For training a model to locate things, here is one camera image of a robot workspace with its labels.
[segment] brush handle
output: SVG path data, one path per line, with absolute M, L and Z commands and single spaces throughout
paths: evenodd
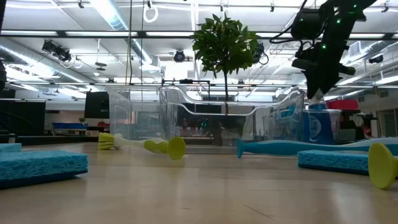
M 163 152 L 157 146 L 160 144 L 164 144 L 162 142 L 167 142 L 167 141 L 164 141 L 163 139 L 160 139 L 160 138 L 152 138 L 152 139 L 147 139 L 147 140 L 143 140 L 143 141 L 134 141 L 134 140 L 127 140 L 127 139 L 115 136 L 113 144 L 116 148 L 119 148 L 122 146 L 136 146 L 136 147 L 141 147 L 141 148 L 147 149 L 153 153 L 160 154 Z
M 321 150 L 321 151 L 364 151 L 368 152 L 370 145 L 373 143 L 383 143 L 395 156 L 398 156 L 398 138 L 380 138 L 370 139 L 351 144 L 331 146 L 321 144 L 311 144 L 289 140 L 271 140 L 253 143 L 243 143 L 238 139 L 236 143 L 236 155 L 240 158 L 243 152 L 251 152 L 257 154 L 270 154 L 275 156 L 292 156 L 300 151 Z

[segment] blue container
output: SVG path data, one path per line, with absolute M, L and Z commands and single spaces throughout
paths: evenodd
M 340 110 L 304 110 L 301 141 L 333 145 L 340 133 Z
M 66 125 L 68 129 L 87 129 L 87 125 L 82 123 L 67 123 Z
M 55 129 L 65 129 L 65 128 L 67 128 L 67 124 L 66 123 L 52 123 L 52 126 Z

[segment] spotlight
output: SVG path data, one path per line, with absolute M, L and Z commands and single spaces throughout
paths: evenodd
M 264 45 L 262 43 L 257 44 L 256 49 L 253 52 L 253 63 L 259 63 L 261 56 L 265 51 Z
M 238 84 L 244 84 L 244 81 L 243 80 L 238 80 Z
M 51 40 L 45 40 L 42 50 L 48 54 L 52 54 L 62 62 L 69 62 L 72 56 L 69 53 L 69 49 L 63 49 L 60 46 L 54 44 Z
M 274 10 L 275 10 L 275 4 L 272 2 L 272 3 L 271 3 L 271 10 L 270 10 L 270 12 L 274 12 Z
M 377 56 L 377 57 L 370 58 L 370 59 L 369 59 L 369 63 L 380 63 L 380 62 L 382 62 L 383 60 L 384 60 L 383 55 L 379 55 L 379 56 Z
M 81 0 L 80 0 L 80 2 L 79 2 L 77 5 L 79 6 L 80 9 L 84 9 L 84 8 L 85 8 L 85 7 L 83 6 L 83 4 L 81 3 Z
M 174 62 L 183 62 L 185 60 L 185 54 L 183 50 L 177 50 L 174 55 Z

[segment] wooden table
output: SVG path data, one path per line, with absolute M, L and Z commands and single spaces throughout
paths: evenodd
M 294 157 L 97 152 L 95 143 L 25 147 L 89 154 L 78 179 L 0 191 L 0 223 L 397 223 L 398 183 L 299 169 Z

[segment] tree trunk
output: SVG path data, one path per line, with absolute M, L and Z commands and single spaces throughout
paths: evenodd
M 224 72 L 224 82 L 225 82 L 225 101 L 228 101 L 228 83 L 227 83 L 228 72 Z M 228 114 L 228 104 L 225 104 L 225 113 Z

